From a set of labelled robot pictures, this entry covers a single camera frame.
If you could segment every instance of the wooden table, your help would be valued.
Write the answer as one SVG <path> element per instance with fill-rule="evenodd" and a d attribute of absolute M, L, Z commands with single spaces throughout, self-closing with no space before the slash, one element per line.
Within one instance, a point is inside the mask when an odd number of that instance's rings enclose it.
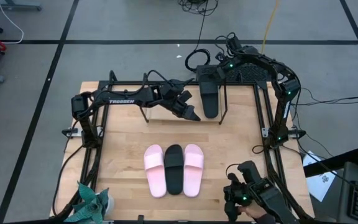
<path fill-rule="evenodd" d="M 97 87 L 98 82 L 84 82 L 81 92 L 94 91 Z M 275 112 L 277 101 L 271 86 L 268 92 Z M 227 101 L 229 111 L 222 125 L 191 121 L 150 121 L 147 124 L 137 106 L 111 105 L 96 187 L 97 192 L 109 187 L 109 193 L 115 199 L 114 211 L 105 219 L 136 220 L 138 215 L 144 215 L 146 220 L 227 221 L 223 187 L 229 185 L 230 181 L 224 172 L 226 167 L 253 160 L 260 175 L 267 175 L 263 153 L 254 154 L 251 151 L 253 146 L 262 143 L 253 88 L 227 86 Z M 265 125 L 269 126 L 264 102 L 261 105 Z M 102 111 L 99 114 L 98 121 L 101 120 Z M 287 125 L 292 125 L 290 118 Z M 172 144 L 185 148 L 190 143 L 199 145 L 204 152 L 204 172 L 199 196 L 188 198 L 182 193 L 153 198 L 144 171 L 145 150 L 152 144 L 159 144 L 166 150 Z M 64 160 L 80 145 L 80 138 L 70 140 Z M 290 140 L 285 145 L 298 150 L 295 140 Z M 62 210 L 78 188 L 77 180 L 80 178 L 84 154 L 83 149 L 63 171 L 56 202 L 57 211 Z M 285 148 L 281 148 L 281 155 L 289 191 L 303 209 L 314 216 L 299 155 Z M 229 172 L 241 177 L 235 166 Z M 245 214 L 239 220 L 252 221 Z"/>

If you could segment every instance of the human hand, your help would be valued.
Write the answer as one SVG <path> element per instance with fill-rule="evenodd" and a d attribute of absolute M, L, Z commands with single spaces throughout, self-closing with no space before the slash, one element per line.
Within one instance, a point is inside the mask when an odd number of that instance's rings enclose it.
<path fill-rule="evenodd" d="M 252 201 L 249 206 L 239 207 L 239 212 L 245 212 L 249 217 L 254 219 L 258 219 L 267 214 L 267 212 L 255 201 Z"/>

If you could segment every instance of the pink slide sandal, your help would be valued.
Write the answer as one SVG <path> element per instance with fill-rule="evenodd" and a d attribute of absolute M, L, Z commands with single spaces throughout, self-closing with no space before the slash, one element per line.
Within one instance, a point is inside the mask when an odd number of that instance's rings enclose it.
<path fill-rule="evenodd" d="M 161 146 L 155 144 L 147 148 L 144 153 L 144 169 L 146 170 L 147 181 L 149 182 L 152 196 L 155 198 L 164 196 L 167 193 L 167 184 L 165 183 Z"/>
<path fill-rule="evenodd" d="M 183 171 L 183 192 L 187 197 L 195 197 L 200 192 L 203 168 L 204 154 L 200 147 L 195 144 L 187 145 Z"/>

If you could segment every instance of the plant leaf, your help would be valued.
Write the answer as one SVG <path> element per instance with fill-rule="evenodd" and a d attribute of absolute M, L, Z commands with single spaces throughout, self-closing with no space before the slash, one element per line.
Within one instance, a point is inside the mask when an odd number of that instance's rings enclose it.
<path fill-rule="evenodd" d="M 87 218 L 86 220 L 81 220 L 79 221 L 78 223 L 79 224 L 89 224 L 92 222 L 92 219 L 91 218 Z"/>
<path fill-rule="evenodd" d="M 74 211 L 78 212 L 81 208 L 83 208 L 86 205 L 85 202 L 79 203 L 78 205 L 73 205 Z"/>
<path fill-rule="evenodd" d="M 88 206 L 84 206 L 78 212 L 74 213 L 74 215 L 66 218 L 64 222 L 78 222 L 80 220 L 85 220 L 87 218 L 91 218 L 93 213 L 88 210 Z"/>
<path fill-rule="evenodd" d="M 81 198 L 86 202 L 90 203 L 93 199 L 96 198 L 96 194 L 92 189 L 88 186 L 85 186 L 81 183 L 78 183 L 78 191 L 80 193 Z"/>
<path fill-rule="evenodd" d="M 99 212 L 99 210 L 101 210 L 103 207 L 97 198 L 93 199 L 92 202 L 89 203 L 87 206 L 88 206 L 88 210 L 91 211 L 92 213 Z"/>
<path fill-rule="evenodd" d="M 96 223 L 96 224 L 103 224 L 103 217 L 101 212 L 98 213 L 94 213 L 92 215 L 92 220 Z"/>
<path fill-rule="evenodd" d="M 106 215 L 106 209 L 107 207 L 102 209 L 102 218 L 104 218 L 104 216 Z"/>
<path fill-rule="evenodd" d="M 109 189 L 104 189 L 100 194 L 98 195 L 98 199 L 100 203 L 103 205 L 104 208 L 107 208 L 107 204 L 109 203 Z"/>

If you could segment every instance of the slide sandal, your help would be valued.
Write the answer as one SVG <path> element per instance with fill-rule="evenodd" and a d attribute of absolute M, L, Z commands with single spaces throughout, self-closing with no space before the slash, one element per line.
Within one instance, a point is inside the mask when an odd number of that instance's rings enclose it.
<path fill-rule="evenodd" d="M 156 198 L 164 196 L 167 193 L 167 185 L 161 146 L 155 144 L 147 148 L 144 153 L 144 169 L 152 196 Z"/>
<path fill-rule="evenodd" d="M 204 154 L 200 147 L 189 144 L 185 149 L 183 192 L 187 197 L 195 197 L 200 192 L 203 177 Z"/>
<path fill-rule="evenodd" d="M 172 145 L 165 151 L 164 166 L 168 193 L 180 194 L 183 190 L 183 151 L 179 145 Z"/>
<path fill-rule="evenodd" d="M 219 113 L 218 86 L 215 82 L 200 82 L 200 95 L 204 114 L 207 118 L 215 118 Z"/>

